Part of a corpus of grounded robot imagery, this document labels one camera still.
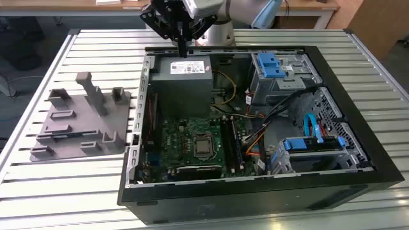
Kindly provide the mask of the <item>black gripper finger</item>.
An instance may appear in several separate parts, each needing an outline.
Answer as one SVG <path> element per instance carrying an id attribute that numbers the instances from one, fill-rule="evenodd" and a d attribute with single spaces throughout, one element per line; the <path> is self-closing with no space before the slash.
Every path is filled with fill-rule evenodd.
<path id="1" fill-rule="evenodd" d="M 181 24 L 178 26 L 170 26 L 165 22 L 165 19 L 154 6 L 146 6 L 142 11 L 141 18 L 163 39 L 171 39 L 174 44 L 178 46 L 179 56 L 183 57 L 182 28 L 179 27 Z"/>
<path id="2" fill-rule="evenodd" d="M 186 58 L 190 50 L 190 42 L 198 40 L 215 24 L 218 15 L 207 16 L 195 21 L 190 16 L 183 20 L 183 57 Z"/>

